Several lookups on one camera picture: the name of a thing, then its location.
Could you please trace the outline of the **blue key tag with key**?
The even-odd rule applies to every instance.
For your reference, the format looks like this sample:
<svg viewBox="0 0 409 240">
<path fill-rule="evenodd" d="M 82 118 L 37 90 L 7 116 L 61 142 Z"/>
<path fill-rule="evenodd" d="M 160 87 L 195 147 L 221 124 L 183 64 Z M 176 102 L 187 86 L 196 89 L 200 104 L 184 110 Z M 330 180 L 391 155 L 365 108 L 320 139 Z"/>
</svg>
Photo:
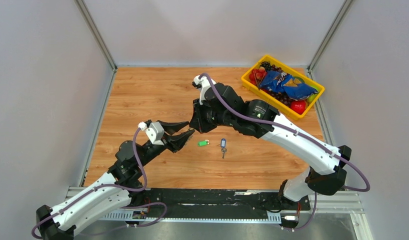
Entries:
<svg viewBox="0 0 409 240">
<path fill-rule="evenodd" d="M 225 138 L 222 138 L 220 141 L 220 147 L 221 147 L 221 152 L 222 152 L 222 158 L 225 158 L 226 152 L 227 152 L 227 140 Z"/>
</svg>

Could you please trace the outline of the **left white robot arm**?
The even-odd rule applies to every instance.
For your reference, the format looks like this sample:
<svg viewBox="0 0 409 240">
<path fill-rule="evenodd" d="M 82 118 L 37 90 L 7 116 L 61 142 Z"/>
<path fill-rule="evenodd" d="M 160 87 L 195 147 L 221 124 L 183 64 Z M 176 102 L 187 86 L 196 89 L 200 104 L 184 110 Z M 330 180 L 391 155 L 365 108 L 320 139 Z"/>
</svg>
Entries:
<svg viewBox="0 0 409 240">
<path fill-rule="evenodd" d="M 55 206 L 36 210 L 31 235 L 38 240 L 72 240 L 89 225 L 119 208 L 140 207 L 148 180 L 144 167 L 168 150 L 180 151 L 192 134 L 188 121 L 140 122 L 132 140 L 120 144 L 116 162 L 90 186 Z"/>
</svg>

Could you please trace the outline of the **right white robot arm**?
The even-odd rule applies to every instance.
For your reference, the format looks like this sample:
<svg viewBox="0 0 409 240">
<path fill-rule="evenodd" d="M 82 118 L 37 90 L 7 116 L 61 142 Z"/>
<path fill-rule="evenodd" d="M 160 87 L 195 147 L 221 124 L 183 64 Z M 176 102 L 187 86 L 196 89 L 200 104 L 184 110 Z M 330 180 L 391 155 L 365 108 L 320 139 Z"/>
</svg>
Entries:
<svg viewBox="0 0 409 240">
<path fill-rule="evenodd" d="M 324 143 L 302 131 L 265 101 L 243 101 L 232 87 L 216 83 L 214 86 L 222 99 L 235 111 L 248 117 L 247 120 L 242 119 L 218 100 L 208 83 L 192 85 L 200 91 L 200 97 L 193 101 L 191 128 L 203 134 L 218 126 L 229 127 L 245 136 L 281 146 L 309 165 L 303 173 L 281 184 L 278 194 L 281 207 L 290 209 L 312 192 L 332 196 L 344 186 L 347 172 L 338 158 L 350 158 L 349 147 Z"/>
</svg>

